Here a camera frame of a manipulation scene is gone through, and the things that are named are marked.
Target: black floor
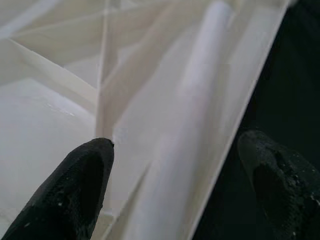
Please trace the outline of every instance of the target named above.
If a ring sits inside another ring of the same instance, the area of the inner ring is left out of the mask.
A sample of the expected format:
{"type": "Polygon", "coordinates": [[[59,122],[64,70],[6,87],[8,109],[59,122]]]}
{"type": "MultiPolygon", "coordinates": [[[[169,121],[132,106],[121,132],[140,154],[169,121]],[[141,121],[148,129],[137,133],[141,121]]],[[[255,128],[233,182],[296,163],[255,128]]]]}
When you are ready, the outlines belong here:
{"type": "MultiPolygon", "coordinates": [[[[320,0],[288,10],[238,135],[246,129],[262,130],[320,171],[320,0]]],[[[193,239],[275,240],[234,144],[193,239]]]]}

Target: dark background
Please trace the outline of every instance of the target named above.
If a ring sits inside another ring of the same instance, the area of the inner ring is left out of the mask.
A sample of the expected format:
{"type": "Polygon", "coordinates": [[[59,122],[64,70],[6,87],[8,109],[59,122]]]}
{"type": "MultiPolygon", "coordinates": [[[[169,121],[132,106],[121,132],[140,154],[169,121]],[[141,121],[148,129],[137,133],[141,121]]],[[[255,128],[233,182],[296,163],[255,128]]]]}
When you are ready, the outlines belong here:
{"type": "MultiPolygon", "coordinates": [[[[246,129],[265,132],[320,171],[320,0],[287,11],[237,136],[246,129]]],[[[236,141],[193,240],[275,240],[236,141]]]]}

